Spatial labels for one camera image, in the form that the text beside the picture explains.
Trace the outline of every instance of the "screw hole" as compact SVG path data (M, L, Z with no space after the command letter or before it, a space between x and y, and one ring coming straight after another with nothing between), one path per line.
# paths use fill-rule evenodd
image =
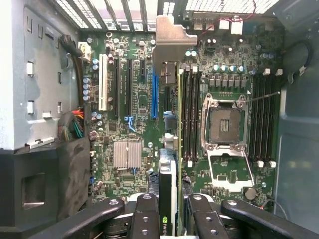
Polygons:
M212 229L212 230L210 230L210 231L211 231L211 234L212 234L213 236L218 235L218 232L217 232L215 229Z
M148 234L149 234L148 230L146 230L146 229L142 230L142 235L147 236Z

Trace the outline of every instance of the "white connector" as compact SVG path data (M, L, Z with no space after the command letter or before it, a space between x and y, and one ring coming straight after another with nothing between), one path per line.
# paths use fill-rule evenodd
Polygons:
M108 100L108 57L106 54L99 55L99 110L107 110Z

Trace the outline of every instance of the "blue pcie slot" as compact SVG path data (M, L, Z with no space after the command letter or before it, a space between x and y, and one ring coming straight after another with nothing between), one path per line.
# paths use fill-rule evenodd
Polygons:
M154 69L152 73L152 105L151 105L151 118L158 117L158 98L159 98L159 77L155 75Z

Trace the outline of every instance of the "red wire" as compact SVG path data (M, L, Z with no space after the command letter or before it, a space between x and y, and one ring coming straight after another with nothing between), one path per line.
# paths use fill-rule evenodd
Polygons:
M232 20L232 19L230 19L230 18L220 18L218 21L240 22L240 21L246 21L246 20L248 20L248 19L251 19L251 18L255 15L255 12L256 12L256 2L255 2L255 0L253 0L253 4L254 4L253 13L250 14L248 17L244 18L244 19ZM207 28L207 29L199 36L199 38L200 38L202 35L206 34L206 33L209 31L209 29L211 29L212 27L214 27L214 25L211 25L209 28Z

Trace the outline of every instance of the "metal bracket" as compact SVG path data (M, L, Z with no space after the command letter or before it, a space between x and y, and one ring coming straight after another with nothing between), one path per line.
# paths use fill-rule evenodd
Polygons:
M181 61L185 52L197 44L197 36L188 35L182 25L174 25L173 17L156 17L156 47L153 50L155 73L161 75L163 62Z

